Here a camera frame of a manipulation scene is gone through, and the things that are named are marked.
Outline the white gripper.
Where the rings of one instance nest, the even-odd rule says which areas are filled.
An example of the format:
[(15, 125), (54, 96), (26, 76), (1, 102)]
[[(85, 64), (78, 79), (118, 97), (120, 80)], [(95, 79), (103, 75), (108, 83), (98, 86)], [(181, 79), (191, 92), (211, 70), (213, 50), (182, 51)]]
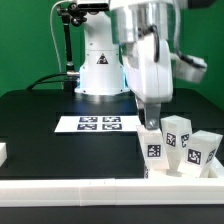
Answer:
[(143, 102), (145, 128), (159, 128), (161, 105), (169, 102), (173, 94), (172, 69), (169, 46), (159, 41), (159, 60), (154, 61), (154, 38), (146, 36), (135, 43), (122, 46), (122, 59), (128, 87)]

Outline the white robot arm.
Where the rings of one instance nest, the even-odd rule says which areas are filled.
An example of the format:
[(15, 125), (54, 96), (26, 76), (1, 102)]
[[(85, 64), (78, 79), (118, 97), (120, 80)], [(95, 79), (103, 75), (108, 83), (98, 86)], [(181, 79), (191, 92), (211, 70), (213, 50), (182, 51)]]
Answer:
[(161, 104), (173, 94), (169, 8), (178, 13), (178, 0), (77, 0), (86, 19), (77, 91), (94, 98), (131, 91), (145, 128), (157, 129)]

